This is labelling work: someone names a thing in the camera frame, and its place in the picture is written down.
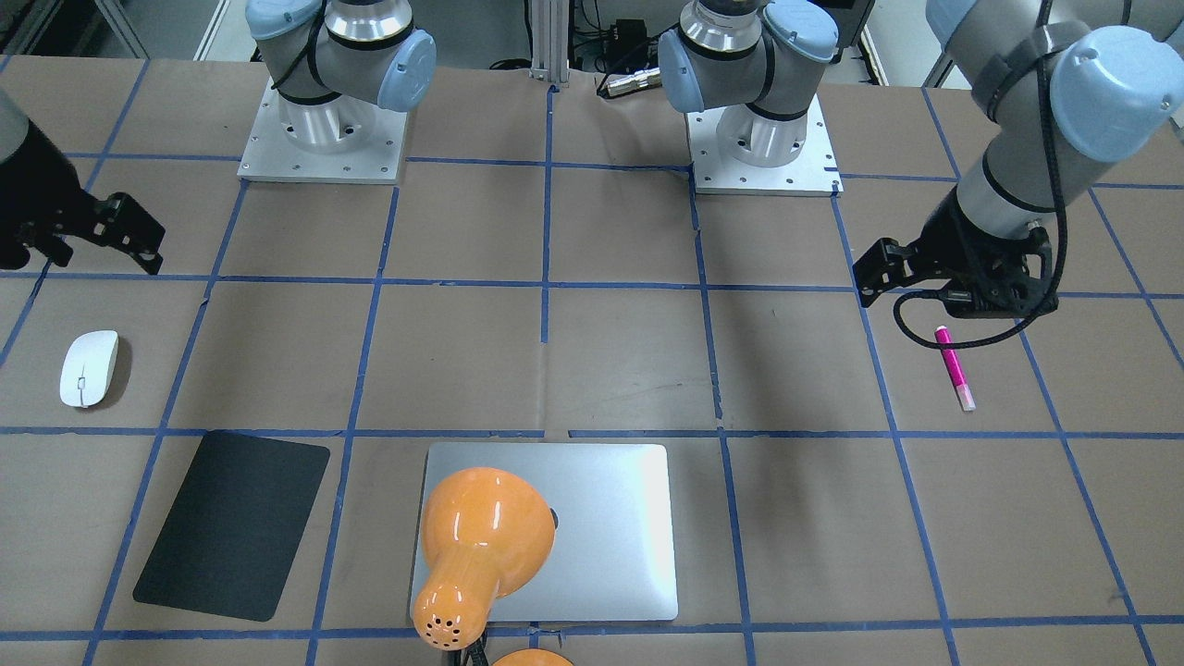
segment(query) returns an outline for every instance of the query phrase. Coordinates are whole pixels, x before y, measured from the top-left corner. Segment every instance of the computer mouse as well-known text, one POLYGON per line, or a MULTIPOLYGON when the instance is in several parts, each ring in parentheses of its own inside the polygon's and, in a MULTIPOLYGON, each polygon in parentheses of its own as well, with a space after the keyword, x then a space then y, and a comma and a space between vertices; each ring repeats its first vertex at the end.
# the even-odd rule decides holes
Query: computer mouse
POLYGON ((115 331, 92 331, 70 345, 62 364, 58 395, 70 406, 95 406, 107 395, 115 373, 120 335, 115 331))

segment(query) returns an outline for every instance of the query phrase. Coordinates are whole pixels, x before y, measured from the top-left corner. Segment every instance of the silver laptop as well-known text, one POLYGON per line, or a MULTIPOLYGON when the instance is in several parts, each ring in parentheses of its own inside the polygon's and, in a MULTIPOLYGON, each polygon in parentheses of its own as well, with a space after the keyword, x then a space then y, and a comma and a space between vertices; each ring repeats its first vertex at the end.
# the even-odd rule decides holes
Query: silver laptop
MULTIPOLYGON (((678 615, 664 447, 439 442, 427 453, 420 515, 445 476, 470 467, 521 476, 559 518, 551 557, 522 589, 494 603, 490 621, 662 621, 678 615)), ((412 604, 429 574, 420 551, 417 534, 412 604)))

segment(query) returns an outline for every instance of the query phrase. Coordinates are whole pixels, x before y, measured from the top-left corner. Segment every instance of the mouse pad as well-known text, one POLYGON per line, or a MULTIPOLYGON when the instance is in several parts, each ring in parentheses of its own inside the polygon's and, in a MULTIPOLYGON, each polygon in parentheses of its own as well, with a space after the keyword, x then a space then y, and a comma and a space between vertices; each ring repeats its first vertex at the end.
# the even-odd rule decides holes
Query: mouse pad
POLYGON ((328 462, 324 447, 207 433, 131 598, 270 620, 328 462))

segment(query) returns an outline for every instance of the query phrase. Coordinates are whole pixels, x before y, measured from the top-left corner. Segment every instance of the gray floor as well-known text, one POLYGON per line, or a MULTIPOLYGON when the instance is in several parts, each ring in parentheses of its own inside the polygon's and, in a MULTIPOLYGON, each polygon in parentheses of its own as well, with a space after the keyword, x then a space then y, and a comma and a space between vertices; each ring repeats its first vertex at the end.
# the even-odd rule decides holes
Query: gray floor
POLYGON ((605 102, 591 77, 440 70, 392 188, 240 182, 257 64, 0 70, 83 181, 168 228, 157 277, 83 243, 0 276, 0 662, 436 664, 406 617, 419 482, 433 441, 472 440, 671 462, 680 616, 498 626, 494 657, 1184 664, 1166 129, 1070 209, 1061 310, 963 354, 966 415, 848 270, 912 239, 993 134, 965 92, 826 85, 843 196, 729 199, 691 196, 661 94, 605 102), (105 327, 111 396, 60 404, 66 347, 105 327), (215 428, 333 452, 269 622, 131 600, 215 428))

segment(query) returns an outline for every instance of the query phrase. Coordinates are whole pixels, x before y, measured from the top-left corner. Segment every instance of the white mounting plate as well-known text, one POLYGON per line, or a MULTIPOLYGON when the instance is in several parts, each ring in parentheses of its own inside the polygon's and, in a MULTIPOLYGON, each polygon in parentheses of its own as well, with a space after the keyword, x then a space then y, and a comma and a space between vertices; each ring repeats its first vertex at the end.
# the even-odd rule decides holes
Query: white mounting plate
POLYGON ((238 165, 239 178, 268 182, 398 184, 407 114, 375 108, 374 129, 359 143, 359 149, 311 153, 287 136, 278 98, 269 81, 238 165))
MULTIPOLYGON (((551 556, 494 602, 490 621, 665 621, 678 615, 665 448, 658 444, 438 442, 424 494, 448 475, 494 467, 534 486, 559 517, 551 556)), ((427 581, 416 534, 411 606, 427 581)))
POLYGON ((783 167, 754 167, 726 154, 719 147, 715 127, 722 108, 687 114, 687 135, 694 159, 695 192, 700 194, 780 194, 786 197, 830 197, 843 191, 835 149, 818 96, 810 102, 806 141, 798 159, 783 167))

